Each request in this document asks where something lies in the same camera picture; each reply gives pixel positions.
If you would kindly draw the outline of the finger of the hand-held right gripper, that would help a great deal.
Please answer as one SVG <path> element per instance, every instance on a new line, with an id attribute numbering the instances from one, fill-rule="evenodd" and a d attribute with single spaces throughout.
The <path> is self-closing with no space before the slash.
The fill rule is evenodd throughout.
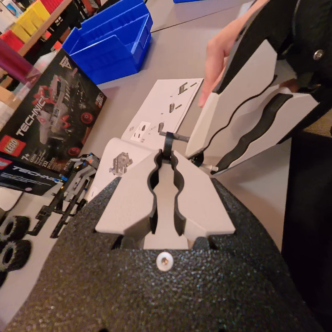
<path id="1" fill-rule="evenodd" d="M 267 39 L 246 60 L 240 46 L 228 58 L 222 81 L 212 92 L 190 136 L 185 156 L 202 152 L 244 101 L 262 93 L 274 79 L 277 52 Z"/>
<path id="2" fill-rule="evenodd" d="M 220 157 L 219 174 L 277 145 L 317 105 L 306 93 L 294 93 L 272 83 L 244 101 L 210 140 L 208 154 Z"/>

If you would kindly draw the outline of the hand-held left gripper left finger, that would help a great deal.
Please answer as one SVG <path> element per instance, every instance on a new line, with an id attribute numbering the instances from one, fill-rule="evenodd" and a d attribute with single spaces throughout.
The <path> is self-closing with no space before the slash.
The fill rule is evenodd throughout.
<path id="1" fill-rule="evenodd" d="M 155 234 L 158 211 L 154 192 L 159 183 L 161 150 L 153 150 L 121 178 L 95 230 L 121 235 L 125 248 L 143 249 L 146 235 Z"/>

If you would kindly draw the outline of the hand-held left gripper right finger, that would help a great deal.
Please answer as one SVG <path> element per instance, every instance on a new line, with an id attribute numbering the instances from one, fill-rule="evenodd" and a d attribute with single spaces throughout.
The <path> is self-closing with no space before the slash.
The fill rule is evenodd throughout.
<path id="1" fill-rule="evenodd" d="M 174 173 L 174 228 L 180 238 L 171 237 L 171 249 L 187 249 L 200 237 L 235 233 L 226 208 L 212 182 L 200 168 L 177 151 L 171 153 Z"/>

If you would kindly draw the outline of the black toy beam assembly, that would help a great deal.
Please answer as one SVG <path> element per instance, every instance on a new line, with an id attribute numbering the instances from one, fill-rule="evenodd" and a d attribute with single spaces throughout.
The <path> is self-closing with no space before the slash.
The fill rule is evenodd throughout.
<path id="1" fill-rule="evenodd" d="M 190 137 L 189 136 L 180 135 L 178 133 L 164 132 L 164 131 L 160 131 L 159 135 L 165 137 L 164 148 L 163 148 L 163 152 L 162 152 L 163 163 L 171 164 L 171 154 L 172 154 L 172 144 L 173 144 L 173 141 L 174 140 L 178 140 L 178 141 L 182 141 L 182 142 L 188 143 Z"/>

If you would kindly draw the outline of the grey desk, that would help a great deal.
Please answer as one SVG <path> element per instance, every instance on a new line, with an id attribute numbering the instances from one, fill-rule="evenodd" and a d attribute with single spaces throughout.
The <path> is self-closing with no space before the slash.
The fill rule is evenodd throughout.
<path id="1" fill-rule="evenodd" d="M 208 1 L 185 3 L 184 14 L 199 6 L 194 20 L 155 30 L 166 9 L 162 1 L 147 2 L 151 10 L 152 42 L 135 75 L 104 83 L 107 101 L 84 146 L 83 153 L 101 157 L 110 139 L 121 138 L 158 79 L 204 77 L 206 45 L 215 34 L 241 11 L 240 5 L 205 15 Z M 233 193 L 264 225 L 279 250 L 282 247 L 291 140 L 275 146 L 217 179 Z M 1 324 L 7 325 L 23 305 L 39 277 L 43 264 L 58 239 L 50 238 L 60 215 L 52 214 L 38 236 L 27 235 L 33 244 L 25 267 L 10 272 L 1 287 Z"/>

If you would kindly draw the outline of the person's right hand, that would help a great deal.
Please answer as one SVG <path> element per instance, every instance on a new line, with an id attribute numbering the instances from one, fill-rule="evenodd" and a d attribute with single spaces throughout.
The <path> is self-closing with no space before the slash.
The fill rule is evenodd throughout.
<path id="1" fill-rule="evenodd" d="M 206 47 L 205 77 L 198 101 L 199 107 L 204 107 L 209 95 L 221 80 L 230 51 L 244 24 L 267 2 L 268 0 L 255 1 L 243 15 L 234 19 L 209 40 Z"/>

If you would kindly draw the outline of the grey toy car chassis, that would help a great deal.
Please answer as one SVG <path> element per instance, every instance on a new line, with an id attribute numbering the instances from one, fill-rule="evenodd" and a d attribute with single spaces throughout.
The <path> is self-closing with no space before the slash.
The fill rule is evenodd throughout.
<path id="1" fill-rule="evenodd" d="M 60 189 L 52 193 L 53 199 L 49 205 L 43 205 L 36 215 L 38 221 L 35 227 L 28 232 L 37 236 L 48 218 L 54 213 L 61 215 L 50 238 L 58 238 L 60 231 L 68 225 L 69 218 L 74 217 L 87 203 L 85 193 L 90 188 L 97 173 L 101 159 L 93 153 L 72 158 L 64 168 L 65 174 L 61 176 Z"/>

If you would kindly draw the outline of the white instruction booklet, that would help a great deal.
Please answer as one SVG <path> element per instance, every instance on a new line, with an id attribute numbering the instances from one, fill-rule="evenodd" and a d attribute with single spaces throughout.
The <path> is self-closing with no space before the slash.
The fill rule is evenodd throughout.
<path id="1" fill-rule="evenodd" d="M 164 147 L 160 132 L 176 133 L 203 78 L 157 80 L 122 137 L 112 138 L 102 154 L 85 199 L 89 202 L 116 177 L 130 171 L 153 150 Z"/>

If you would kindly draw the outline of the black toy tire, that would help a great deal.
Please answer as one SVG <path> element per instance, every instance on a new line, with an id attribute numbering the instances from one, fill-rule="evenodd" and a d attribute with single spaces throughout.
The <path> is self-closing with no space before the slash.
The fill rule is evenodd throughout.
<path id="1" fill-rule="evenodd" d="M 0 271 L 16 271 L 27 263 L 32 250 L 29 240 L 15 240 L 7 242 L 0 253 Z"/>
<path id="2" fill-rule="evenodd" d="M 12 215 L 6 218 L 0 226 L 0 241 L 21 240 L 30 227 L 30 218 L 22 215 Z"/>

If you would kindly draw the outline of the black toy car box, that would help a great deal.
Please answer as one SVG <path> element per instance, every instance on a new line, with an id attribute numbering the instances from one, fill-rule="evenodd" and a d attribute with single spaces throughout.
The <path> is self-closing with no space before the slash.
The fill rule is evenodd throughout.
<path id="1" fill-rule="evenodd" d="M 0 185 L 42 196 L 81 150 L 106 101 L 97 85 L 60 49 L 13 110 L 1 103 Z"/>

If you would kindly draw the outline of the blue plastic bin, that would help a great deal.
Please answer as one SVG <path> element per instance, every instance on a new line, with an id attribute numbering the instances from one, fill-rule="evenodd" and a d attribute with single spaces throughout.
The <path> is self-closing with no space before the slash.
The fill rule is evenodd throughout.
<path id="1" fill-rule="evenodd" d="M 122 0 L 75 27 L 62 47 L 99 85 L 140 71 L 152 25 L 144 1 Z"/>

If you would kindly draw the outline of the maroon cylinder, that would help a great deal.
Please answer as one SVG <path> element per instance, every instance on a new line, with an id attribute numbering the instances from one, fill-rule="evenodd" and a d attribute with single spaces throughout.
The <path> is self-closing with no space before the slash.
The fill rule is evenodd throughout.
<path id="1" fill-rule="evenodd" d="M 23 85 L 32 87 L 41 76 L 38 69 L 0 40 L 0 67 Z"/>

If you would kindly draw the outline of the red plastic bins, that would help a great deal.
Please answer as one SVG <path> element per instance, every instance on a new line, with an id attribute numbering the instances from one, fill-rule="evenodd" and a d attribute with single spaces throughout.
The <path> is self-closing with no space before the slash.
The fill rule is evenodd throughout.
<path id="1" fill-rule="evenodd" d="M 16 52 L 19 52 L 24 46 L 23 41 L 20 40 L 10 29 L 1 34 L 0 39 Z"/>

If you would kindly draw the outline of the yellow plastic bins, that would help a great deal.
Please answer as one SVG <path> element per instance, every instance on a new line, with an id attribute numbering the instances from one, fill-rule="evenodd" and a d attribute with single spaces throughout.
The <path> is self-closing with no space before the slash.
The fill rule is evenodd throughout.
<path id="1" fill-rule="evenodd" d="M 38 0 L 33 2 L 19 16 L 16 22 L 11 25 L 10 30 L 25 44 L 49 17 L 50 13 L 44 4 Z"/>

